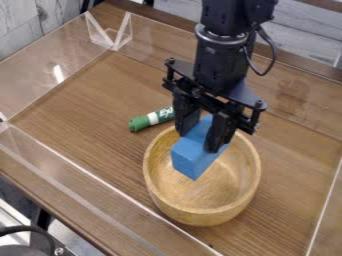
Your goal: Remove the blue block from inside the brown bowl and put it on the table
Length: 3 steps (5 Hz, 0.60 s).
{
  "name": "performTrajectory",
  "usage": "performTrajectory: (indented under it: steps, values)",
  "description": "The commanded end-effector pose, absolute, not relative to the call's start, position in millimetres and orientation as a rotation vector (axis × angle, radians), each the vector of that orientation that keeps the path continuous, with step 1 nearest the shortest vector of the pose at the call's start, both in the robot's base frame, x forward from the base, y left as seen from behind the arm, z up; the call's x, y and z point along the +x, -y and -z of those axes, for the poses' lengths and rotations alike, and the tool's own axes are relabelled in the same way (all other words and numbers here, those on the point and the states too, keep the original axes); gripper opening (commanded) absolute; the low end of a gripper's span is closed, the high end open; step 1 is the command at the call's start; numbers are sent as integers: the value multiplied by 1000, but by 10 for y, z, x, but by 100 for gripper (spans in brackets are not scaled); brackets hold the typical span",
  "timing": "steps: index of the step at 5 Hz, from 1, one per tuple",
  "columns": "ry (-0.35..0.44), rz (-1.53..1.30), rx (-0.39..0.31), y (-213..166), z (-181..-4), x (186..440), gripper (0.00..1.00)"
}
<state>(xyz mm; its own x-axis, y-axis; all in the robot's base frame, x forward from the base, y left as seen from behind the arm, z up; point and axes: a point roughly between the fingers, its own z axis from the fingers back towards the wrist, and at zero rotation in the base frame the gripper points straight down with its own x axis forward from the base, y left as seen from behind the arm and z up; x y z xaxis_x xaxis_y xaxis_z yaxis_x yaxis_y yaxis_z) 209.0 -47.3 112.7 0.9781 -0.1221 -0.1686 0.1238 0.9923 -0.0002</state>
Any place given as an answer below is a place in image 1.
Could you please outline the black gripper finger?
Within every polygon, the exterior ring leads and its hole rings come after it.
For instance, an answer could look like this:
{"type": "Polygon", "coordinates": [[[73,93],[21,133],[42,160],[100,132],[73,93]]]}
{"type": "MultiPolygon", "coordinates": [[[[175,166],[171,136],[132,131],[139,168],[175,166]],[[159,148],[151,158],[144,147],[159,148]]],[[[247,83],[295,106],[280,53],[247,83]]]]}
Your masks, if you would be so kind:
{"type": "Polygon", "coordinates": [[[199,122],[200,106],[197,101],[183,94],[173,92],[175,128],[180,136],[185,136],[199,122]]]}
{"type": "Polygon", "coordinates": [[[204,149],[216,153],[220,147],[229,143],[237,129],[237,120],[227,113],[216,113],[205,135],[204,149]]]}

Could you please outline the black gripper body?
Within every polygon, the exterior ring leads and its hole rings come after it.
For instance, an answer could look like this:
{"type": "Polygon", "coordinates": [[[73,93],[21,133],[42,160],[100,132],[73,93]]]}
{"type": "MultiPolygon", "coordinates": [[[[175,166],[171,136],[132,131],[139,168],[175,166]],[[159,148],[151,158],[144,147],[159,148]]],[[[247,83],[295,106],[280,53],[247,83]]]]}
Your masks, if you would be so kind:
{"type": "MultiPolygon", "coordinates": [[[[251,61],[256,38],[268,35],[260,26],[237,34],[217,34],[204,25],[195,28],[197,39],[193,62],[173,58],[165,60],[167,75],[163,87],[192,97],[200,106],[200,113],[227,113],[237,120],[237,130],[255,132],[260,113],[267,103],[245,85],[245,76],[256,71],[251,61]]],[[[256,71],[259,76],[265,71],[256,71]]]]}

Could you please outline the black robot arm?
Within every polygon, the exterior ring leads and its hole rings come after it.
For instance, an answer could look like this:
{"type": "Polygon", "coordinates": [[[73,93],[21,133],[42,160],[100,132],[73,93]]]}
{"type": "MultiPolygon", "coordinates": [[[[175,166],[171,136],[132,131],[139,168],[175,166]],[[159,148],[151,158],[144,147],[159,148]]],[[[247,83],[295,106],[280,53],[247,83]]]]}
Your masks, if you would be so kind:
{"type": "Polygon", "coordinates": [[[175,128],[184,136],[199,122],[200,113],[212,114],[204,135],[204,150],[219,151],[236,131],[255,133],[267,103],[245,84],[256,70],[251,56],[255,41],[272,39],[261,24],[273,18],[277,0],[201,0],[201,17],[195,26],[195,61],[165,60],[163,87],[172,92],[175,128]]]}

